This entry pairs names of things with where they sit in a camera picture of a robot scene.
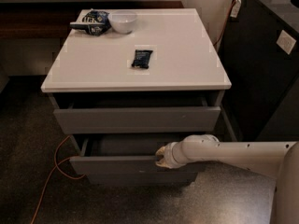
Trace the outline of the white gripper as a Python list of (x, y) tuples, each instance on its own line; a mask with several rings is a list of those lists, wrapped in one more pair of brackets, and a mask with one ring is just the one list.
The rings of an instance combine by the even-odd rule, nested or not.
[(189, 161), (182, 150), (182, 144), (180, 142), (172, 142), (165, 147), (160, 147), (155, 155), (164, 156), (164, 161), (155, 162), (158, 167), (162, 168), (177, 169), (186, 165)]

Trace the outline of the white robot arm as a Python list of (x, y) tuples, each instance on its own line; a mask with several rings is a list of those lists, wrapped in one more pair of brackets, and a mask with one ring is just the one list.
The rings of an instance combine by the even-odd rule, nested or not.
[(178, 169), (217, 161), (276, 180), (270, 224), (299, 224), (299, 143), (221, 142), (211, 134), (189, 135), (156, 151), (156, 165)]

